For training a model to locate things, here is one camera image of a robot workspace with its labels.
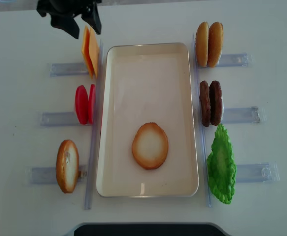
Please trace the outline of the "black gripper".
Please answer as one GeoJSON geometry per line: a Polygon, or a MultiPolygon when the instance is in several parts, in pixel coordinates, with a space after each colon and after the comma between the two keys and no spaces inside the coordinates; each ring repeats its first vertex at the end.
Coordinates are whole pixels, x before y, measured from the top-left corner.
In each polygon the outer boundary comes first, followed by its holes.
{"type": "Polygon", "coordinates": [[[80,29],[72,17],[81,15],[97,35],[101,35],[102,24],[97,5],[101,0],[39,0],[37,12],[45,17],[51,15],[51,26],[79,39],[80,29]]]}

